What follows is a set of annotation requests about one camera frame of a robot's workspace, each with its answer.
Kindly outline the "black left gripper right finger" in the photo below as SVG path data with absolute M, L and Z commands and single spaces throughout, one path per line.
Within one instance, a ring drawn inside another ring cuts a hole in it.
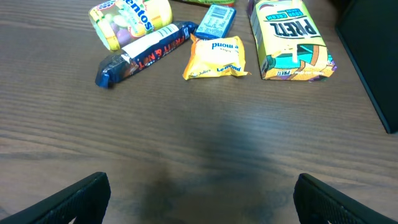
M 301 224 L 397 224 L 307 173 L 299 175 L 293 199 Z

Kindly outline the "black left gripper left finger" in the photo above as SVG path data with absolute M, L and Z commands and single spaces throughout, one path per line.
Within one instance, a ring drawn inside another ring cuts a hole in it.
M 3 224 L 94 223 L 102 224 L 111 196 L 104 172 L 81 179 L 3 220 Z

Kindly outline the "yellow Pretz snack box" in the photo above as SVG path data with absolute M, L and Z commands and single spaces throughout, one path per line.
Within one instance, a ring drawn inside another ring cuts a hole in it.
M 249 0 L 247 14 L 263 80 L 317 81 L 336 70 L 302 0 Z

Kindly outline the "yellow Julie's Le-mond biscuit pack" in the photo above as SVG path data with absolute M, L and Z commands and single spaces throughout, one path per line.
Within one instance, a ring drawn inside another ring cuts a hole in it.
M 245 71 L 245 50 L 238 36 L 204 40 L 192 34 L 190 38 L 193 44 L 183 72 L 185 80 L 250 74 Z

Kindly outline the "yellow Mentos candy bottle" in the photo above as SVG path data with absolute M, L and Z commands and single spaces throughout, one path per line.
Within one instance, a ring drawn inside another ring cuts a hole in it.
M 109 0 L 93 7 L 88 15 L 99 39 L 110 51 L 172 22 L 168 0 Z

